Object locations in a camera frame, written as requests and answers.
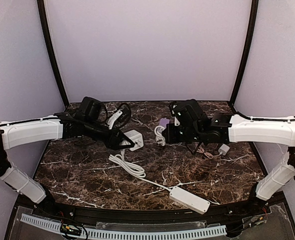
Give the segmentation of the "white cube socket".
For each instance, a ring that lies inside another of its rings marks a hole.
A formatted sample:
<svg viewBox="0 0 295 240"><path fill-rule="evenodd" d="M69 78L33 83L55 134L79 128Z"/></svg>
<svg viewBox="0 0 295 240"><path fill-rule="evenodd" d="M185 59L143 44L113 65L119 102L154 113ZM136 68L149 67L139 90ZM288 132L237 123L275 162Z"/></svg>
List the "white cube socket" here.
<svg viewBox="0 0 295 240"><path fill-rule="evenodd" d="M124 134L134 142L134 147L129 148L131 152L141 149L144 146L143 135L137 130L133 129Z"/></svg>

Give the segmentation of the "white plug with cable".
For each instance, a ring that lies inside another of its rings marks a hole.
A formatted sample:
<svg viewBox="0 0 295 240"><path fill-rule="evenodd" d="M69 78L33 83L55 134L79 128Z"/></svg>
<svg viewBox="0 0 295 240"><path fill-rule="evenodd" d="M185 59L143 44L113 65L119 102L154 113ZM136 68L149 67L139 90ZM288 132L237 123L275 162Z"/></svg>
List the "white plug with cable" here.
<svg viewBox="0 0 295 240"><path fill-rule="evenodd" d="M122 149L119 154L116 154L116 155L110 154L108 157L108 160L111 161L112 163L117 164L118 166L122 167L128 174L130 174L131 176L133 176L141 181L144 181L144 182L149 183L151 185L155 185L159 188L167 190L168 192L171 191L171 188L169 188L169 187L166 187L164 185L161 185L159 183L156 183L156 182L146 179L146 172L143 167L141 167L140 165L137 165L133 162L128 162L125 160L125 150L124 149Z"/></svg>

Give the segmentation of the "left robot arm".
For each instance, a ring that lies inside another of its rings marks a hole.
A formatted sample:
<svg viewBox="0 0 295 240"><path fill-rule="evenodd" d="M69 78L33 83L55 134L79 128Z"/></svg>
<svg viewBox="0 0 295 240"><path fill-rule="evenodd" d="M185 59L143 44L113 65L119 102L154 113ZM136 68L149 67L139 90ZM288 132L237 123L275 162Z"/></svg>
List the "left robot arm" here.
<svg viewBox="0 0 295 240"><path fill-rule="evenodd" d="M119 151L135 143L120 129L74 118L66 112L20 121L0 121L0 180L33 203L52 199L48 190L9 160L8 151L55 140L88 137Z"/></svg>

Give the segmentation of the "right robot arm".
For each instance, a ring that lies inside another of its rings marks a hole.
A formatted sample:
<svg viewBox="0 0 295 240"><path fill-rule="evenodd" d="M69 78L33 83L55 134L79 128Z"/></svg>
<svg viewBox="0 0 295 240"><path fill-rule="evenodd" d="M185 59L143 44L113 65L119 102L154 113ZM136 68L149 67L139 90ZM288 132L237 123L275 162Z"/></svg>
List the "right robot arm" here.
<svg viewBox="0 0 295 240"><path fill-rule="evenodd" d="M169 110L174 122L161 131L167 144L253 142L287 147L280 163L256 185L256 199L269 200L295 177L295 115L273 118L236 112L215 113L209 117L195 99L172 102Z"/></svg>

